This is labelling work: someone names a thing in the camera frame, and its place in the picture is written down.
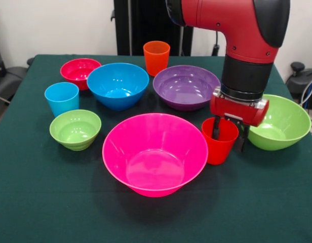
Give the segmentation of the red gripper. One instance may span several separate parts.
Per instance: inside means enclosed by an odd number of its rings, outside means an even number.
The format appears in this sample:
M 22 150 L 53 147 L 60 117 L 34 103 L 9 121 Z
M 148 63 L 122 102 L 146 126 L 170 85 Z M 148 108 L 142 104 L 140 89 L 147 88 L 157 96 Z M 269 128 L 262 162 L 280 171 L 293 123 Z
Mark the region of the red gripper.
M 260 99 L 256 102 L 244 102 L 231 99 L 217 86 L 210 100 L 210 111 L 215 116 L 212 139 L 218 140 L 220 135 L 221 117 L 236 119 L 243 124 L 237 124 L 239 135 L 235 141 L 235 151 L 243 152 L 248 140 L 250 126 L 259 126 L 268 111 L 269 100 Z

